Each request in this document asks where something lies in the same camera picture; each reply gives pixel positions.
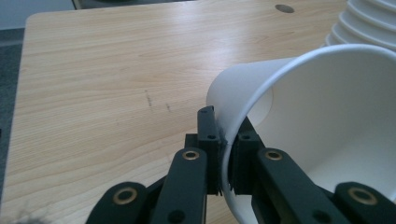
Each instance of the wooden tabletop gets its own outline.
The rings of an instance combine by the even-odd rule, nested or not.
[[[196,133],[196,111],[218,73],[318,48],[345,7],[199,0],[34,15],[0,222],[84,223],[113,185],[150,185],[167,174],[185,133]],[[235,222],[223,198],[209,197],[207,222]]]

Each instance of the white paper cup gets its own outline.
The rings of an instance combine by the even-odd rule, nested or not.
[[[257,222],[249,196],[227,179],[231,146],[246,117],[267,147],[288,152],[319,186],[357,181],[396,198],[396,53],[369,45],[316,49],[295,59],[238,64],[213,81],[227,141],[224,195],[237,220]]]

